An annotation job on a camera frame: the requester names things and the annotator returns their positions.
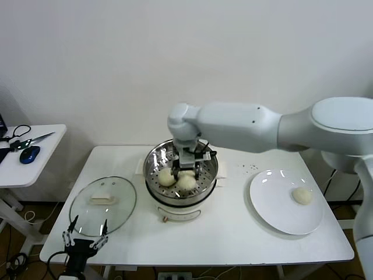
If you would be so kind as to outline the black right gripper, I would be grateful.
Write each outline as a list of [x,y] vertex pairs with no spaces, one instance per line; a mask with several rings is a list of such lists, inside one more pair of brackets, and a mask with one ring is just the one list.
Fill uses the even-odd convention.
[[204,160],[204,152],[201,149],[195,149],[193,152],[189,148],[175,150],[174,165],[171,168],[171,175],[178,180],[180,170],[195,170],[195,178],[198,179],[202,172],[202,164]]

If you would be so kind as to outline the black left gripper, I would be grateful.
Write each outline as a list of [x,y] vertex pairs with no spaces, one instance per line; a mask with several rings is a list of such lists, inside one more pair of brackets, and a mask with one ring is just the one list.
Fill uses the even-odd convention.
[[72,234],[78,218],[79,216],[77,215],[69,224],[68,229],[62,233],[65,252],[69,257],[64,274],[83,274],[87,260],[95,256],[98,249],[101,249],[108,242],[107,220],[105,220],[104,224],[101,226],[98,240],[73,239]]

